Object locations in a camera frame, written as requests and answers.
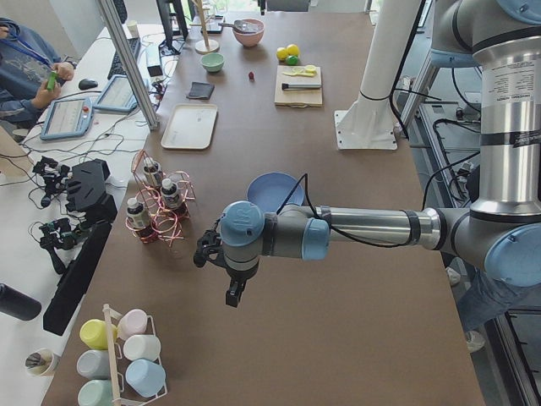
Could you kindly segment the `blue round plate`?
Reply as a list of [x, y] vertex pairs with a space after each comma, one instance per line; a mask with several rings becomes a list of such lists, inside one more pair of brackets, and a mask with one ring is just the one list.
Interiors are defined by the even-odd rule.
[[297, 180], [287, 173], [261, 174], [249, 184], [247, 201], [263, 212], [277, 212], [287, 197], [288, 204], [301, 206], [304, 202], [304, 191], [300, 184], [290, 195], [296, 183]]

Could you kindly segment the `white cup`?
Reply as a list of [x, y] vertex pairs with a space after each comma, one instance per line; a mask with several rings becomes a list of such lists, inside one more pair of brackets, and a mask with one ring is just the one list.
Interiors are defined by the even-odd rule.
[[123, 345], [123, 354], [129, 360], [156, 361], [161, 353], [161, 341], [155, 335], [133, 335]]

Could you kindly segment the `dark drink bottle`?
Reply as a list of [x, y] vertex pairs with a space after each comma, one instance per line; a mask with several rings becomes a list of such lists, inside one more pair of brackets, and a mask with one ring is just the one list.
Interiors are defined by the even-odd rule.
[[146, 183], [153, 188], [160, 188], [164, 178], [161, 165], [156, 162], [151, 156], [144, 158], [143, 171]]
[[127, 218], [130, 227], [141, 239], [148, 239], [154, 234], [147, 208], [135, 197], [128, 199]]
[[161, 181], [161, 198], [168, 210], [174, 211], [179, 216], [187, 213], [186, 203], [180, 195], [177, 184], [170, 178], [164, 178]]

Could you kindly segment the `blue cup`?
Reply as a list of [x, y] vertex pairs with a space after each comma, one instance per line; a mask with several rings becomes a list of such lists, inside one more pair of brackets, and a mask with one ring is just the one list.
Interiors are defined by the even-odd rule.
[[132, 361], [128, 365], [125, 378], [127, 383], [144, 398], [155, 396], [166, 385], [164, 368], [147, 359]]

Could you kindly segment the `yellow cup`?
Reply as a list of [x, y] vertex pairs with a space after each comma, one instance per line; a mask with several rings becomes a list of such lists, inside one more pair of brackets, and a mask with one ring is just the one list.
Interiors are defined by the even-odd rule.
[[90, 349], [108, 349], [106, 323], [103, 320], [86, 321], [79, 330], [79, 338]]

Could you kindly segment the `grey folded cloth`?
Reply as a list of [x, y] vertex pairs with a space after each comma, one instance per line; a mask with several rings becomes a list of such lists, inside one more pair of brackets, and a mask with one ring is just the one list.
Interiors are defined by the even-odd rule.
[[186, 97], [191, 100], [210, 100], [214, 89], [213, 84], [194, 81]]

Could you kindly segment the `steel muddler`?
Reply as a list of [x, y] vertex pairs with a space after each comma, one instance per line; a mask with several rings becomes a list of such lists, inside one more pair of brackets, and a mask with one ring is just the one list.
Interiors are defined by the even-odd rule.
[[281, 83], [281, 89], [283, 91], [308, 91], [308, 90], [318, 90], [321, 88], [320, 84], [291, 84], [291, 83]]

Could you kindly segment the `teach pendant tablet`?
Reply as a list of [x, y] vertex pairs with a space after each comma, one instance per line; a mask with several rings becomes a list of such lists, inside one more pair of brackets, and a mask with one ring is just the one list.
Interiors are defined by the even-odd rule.
[[108, 81], [93, 107], [99, 111], [129, 113], [137, 106], [137, 101], [125, 75], [114, 74]]
[[48, 109], [40, 139], [80, 137], [90, 128], [92, 116], [92, 101], [89, 97], [56, 100]]

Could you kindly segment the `green bowl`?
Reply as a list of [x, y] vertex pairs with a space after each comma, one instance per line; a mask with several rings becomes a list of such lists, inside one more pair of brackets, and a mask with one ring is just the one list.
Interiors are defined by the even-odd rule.
[[211, 52], [203, 55], [200, 63], [207, 73], [214, 74], [222, 70], [225, 58], [219, 52]]

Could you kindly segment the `pink bowl with ice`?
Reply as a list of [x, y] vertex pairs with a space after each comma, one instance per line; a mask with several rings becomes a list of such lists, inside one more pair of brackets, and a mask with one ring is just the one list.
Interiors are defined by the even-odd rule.
[[244, 47], [254, 47], [262, 39], [265, 32], [265, 25], [258, 19], [237, 19], [235, 25], [247, 25], [248, 29], [233, 29], [233, 35], [236, 40]]

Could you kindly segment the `black computer mouse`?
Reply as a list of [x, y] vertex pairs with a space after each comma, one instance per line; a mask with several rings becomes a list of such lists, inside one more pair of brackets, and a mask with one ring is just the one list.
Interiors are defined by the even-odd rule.
[[97, 86], [98, 86], [98, 82], [96, 80], [91, 80], [91, 79], [82, 79], [78, 84], [78, 87], [81, 91], [94, 89]]

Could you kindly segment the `metal ice scoop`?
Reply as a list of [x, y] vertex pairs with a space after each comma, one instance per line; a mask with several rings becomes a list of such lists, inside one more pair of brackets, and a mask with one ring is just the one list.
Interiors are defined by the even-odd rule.
[[230, 27], [241, 33], [253, 33], [259, 31], [259, 26], [247, 21], [246, 19], [237, 19], [232, 23], [221, 22], [219, 26]]

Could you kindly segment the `seated person in blue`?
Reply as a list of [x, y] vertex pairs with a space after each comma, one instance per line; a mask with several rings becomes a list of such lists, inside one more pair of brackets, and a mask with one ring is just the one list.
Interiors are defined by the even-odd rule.
[[31, 129], [74, 78], [75, 68], [36, 31], [2, 18], [1, 123]]

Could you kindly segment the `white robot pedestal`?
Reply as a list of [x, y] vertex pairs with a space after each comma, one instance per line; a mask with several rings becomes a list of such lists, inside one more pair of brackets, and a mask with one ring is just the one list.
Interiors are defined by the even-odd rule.
[[339, 149], [394, 151], [397, 148], [394, 128], [398, 117], [392, 112], [392, 94], [423, 9], [424, 2], [420, 0], [382, 3], [358, 99], [348, 110], [335, 112]]

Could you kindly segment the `aluminium frame post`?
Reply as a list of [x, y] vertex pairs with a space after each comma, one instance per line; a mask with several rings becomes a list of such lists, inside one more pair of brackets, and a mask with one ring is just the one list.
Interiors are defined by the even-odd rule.
[[112, 43], [123, 64], [132, 91], [150, 130], [159, 126], [158, 117], [145, 87], [135, 56], [131, 52], [123, 25], [117, 15], [113, 0], [97, 0], [101, 17], [112, 38]]

